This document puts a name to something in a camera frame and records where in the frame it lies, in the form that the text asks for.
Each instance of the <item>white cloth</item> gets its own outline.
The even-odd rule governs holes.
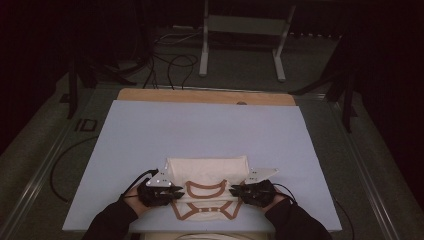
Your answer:
[[[172,203],[180,220],[228,220],[237,216],[241,202],[228,189],[240,184],[249,173],[247,157],[169,158],[168,174],[183,187],[181,199]]]

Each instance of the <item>metal stand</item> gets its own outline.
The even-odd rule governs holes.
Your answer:
[[[209,0],[205,0],[205,11],[203,18],[203,47],[202,55],[200,58],[199,75],[201,77],[206,77],[208,71],[209,31],[264,34],[280,36],[281,38],[278,47],[272,51],[272,57],[274,59],[277,79],[280,82],[284,82],[286,80],[286,76],[284,74],[283,64],[281,62],[281,52],[290,29],[290,24],[295,9],[296,6],[292,5],[290,7],[287,18],[282,20],[218,16],[209,15]]]

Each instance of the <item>black sleeve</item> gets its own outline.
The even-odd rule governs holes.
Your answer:
[[[303,208],[284,199],[265,213],[276,240],[331,240],[330,233]]]
[[[120,240],[128,233],[130,223],[138,219],[122,199],[97,214],[82,240]]]

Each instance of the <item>white table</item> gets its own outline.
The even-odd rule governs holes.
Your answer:
[[[63,230],[88,229],[94,216],[116,201],[137,176],[164,167],[167,157],[240,155],[248,156],[250,167],[279,168],[270,180],[290,188],[299,205],[328,230],[341,230],[302,114],[291,96],[128,89],[118,99],[107,116]],[[130,231],[272,232],[273,227],[263,213],[249,205],[243,205],[234,220],[212,222],[177,220],[168,206],[148,212],[131,224]]]

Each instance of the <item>floor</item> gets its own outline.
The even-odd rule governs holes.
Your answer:
[[[197,75],[198,63],[191,70],[191,67],[169,66],[163,61],[169,62],[175,57],[165,54],[192,54],[199,58],[200,40],[193,37],[181,44],[157,45],[157,57],[153,58],[156,83],[150,78],[147,87],[169,89],[169,75],[174,88],[288,92],[318,79],[337,44],[319,37],[289,38],[282,55],[285,83],[276,81],[271,49],[257,47],[258,44],[255,48],[246,47],[244,41],[233,48],[223,47],[218,41],[212,44],[208,76],[203,78]],[[184,57],[173,63],[191,64]],[[150,62],[150,69],[146,67],[127,79],[138,83],[136,87],[143,86],[152,64]],[[111,102],[124,87],[104,76],[98,79],[100,83],[95,89],[79,89],[79,109],[73,119],[67,120],[68,106],[59,103],[67,92],[65,75],[58,81],[56,93],[1,155],[1,239],[77,239],[82,236],[82,233],[61,230],[70,203],[57,198],[50,183],[65,200],[71,201],[95,146],[96,140],[92,138],[100,133]],[[353,239],[355,235],[356,239],[422,239],[423,212],[362,106],[360,94],[354,96],[357,116],[351,119],[352,133],[349,134],[340,124],[338,104],[323,100],[327,87],[295,99],[330,192],[337,199],[336,204],[342,206],[337,204],[336,209],[343,230],[332,233],[333,238]],[[99,124],[94,132],[75,131],[79,119],[95,119]]]

